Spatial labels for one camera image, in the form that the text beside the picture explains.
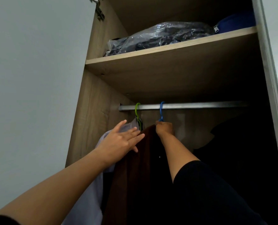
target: forearm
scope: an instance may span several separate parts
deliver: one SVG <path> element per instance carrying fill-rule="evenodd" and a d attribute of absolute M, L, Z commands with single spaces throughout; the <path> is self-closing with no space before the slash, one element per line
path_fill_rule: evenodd
<path fill-rule="evenodd" d="M 22 225 L 61 224 L 78 198 L 106 167 L 99 152 L 92 151 L 10 202 L 0 210 L 0 215 L 9 216 Z"/>
<path fill-rule="evenodd" d="M 185 164 L 199 160 L 174 135 L 164 133 L 160 139 L 166 151 L 172 181 Z"/>

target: plastic bag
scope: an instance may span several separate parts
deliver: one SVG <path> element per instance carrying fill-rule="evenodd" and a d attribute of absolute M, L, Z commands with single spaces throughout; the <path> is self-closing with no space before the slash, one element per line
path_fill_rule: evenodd
<path fill-rule="evenodd" d="M 179 43 L 213 34 L 214 29 L 201 22 L 164 22 L 129 37 L 109 40 L 105 56 Z"/>

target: plastic hanger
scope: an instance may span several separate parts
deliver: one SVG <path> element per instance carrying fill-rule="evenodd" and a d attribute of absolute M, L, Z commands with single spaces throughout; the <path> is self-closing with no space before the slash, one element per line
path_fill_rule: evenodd
<path fill-rule="evenodd" d="M 136 115 L 136 119 L 137 119 L 137 122 L 138 122 L 139 127 L 140 127 L 140 131 L 142 131 L 142 130 L 143 130 L 143 122 L 142 122 L 142 120 L 139 118 L 138 113 L 137 113 L 137 108 L 138 108 L 139 105 L 141 105 L 141 103 L 138 102 L 138 103 L 136 104 L 136 107 L 135 107 L 135 115 Z"/>
<path fill-rule="evenodd" d="M 160 104 L 160 115 L 161 115 L 161 119 L 160 119 L 159 121 L 163 121 L 163 122 L 164 122 L 163 114 L 162 114 L 163 103 L 165 103 L 165 102 L 163 101 L 163 102 L 161 102 L 161 104 Z"/>

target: hand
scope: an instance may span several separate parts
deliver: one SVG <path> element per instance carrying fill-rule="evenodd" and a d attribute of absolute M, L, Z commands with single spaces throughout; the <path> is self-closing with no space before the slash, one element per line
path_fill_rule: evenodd
<path fill-rule="evenodd" d="M 138 136 L 140 131 L 136 131 L 137 127 L 127 132 L 119 133 L 120 128 L 126 123 L 121 121 L 106 136 L 106 138 L 94 149 L 100 153 L 100 156 L 108 166 L 121 160 L 130 150 L 138 152 L 136 144 L 144 138 L 144 134 Z"/>
<path fill-rule="evenodd" d="M 159 137 L 162 137 L 165 134 L 174 135 L 173 126 L 170 122 L 156 121 L 156 132 Z"/>

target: wooden panel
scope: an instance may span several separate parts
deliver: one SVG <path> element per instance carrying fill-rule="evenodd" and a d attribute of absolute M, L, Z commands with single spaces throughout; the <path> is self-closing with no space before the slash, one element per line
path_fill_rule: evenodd
<path fill-rule="evenodd" d="M 205 22 L 214 26 L 231 14 L 252 9 L 251 0 L 109 1 L 130 35 L 167 21 Z"/>
<path fill-rule="evenodd" d="M 190 150 L 205 146 L 213 139 L 210 131 L 218 124 L 245 112 L 247 108 L 163 110 L 164 121 L 174 126 L 176 137 Z M 144 128 L 160 118 L 157 110 L 141 111 Z"/>
<path fill-rule="evenodd" d="M 99 21 L 95 13 L 87 59 L 103 57 L 107 51 L 107 42 L 110 39 L 128 36 L 108 0 L 100 0 L 100 8 L 106 17 L 104 21 Z"/>
<path fill-rule="evenodd" d="M 107 83 L 84 70 L 66 166 L 92 151 L 99 138 L 119 121 L 132 120 L 130 113 L 119 113 L 116 109 L 120 103 L 132 104 Z"/>
<path fill-rule="evenodd" d="M 87 60 L 86 68 L 134 102 L 244 99 L 264 77 L 256 32 L 251 27 Z"/>

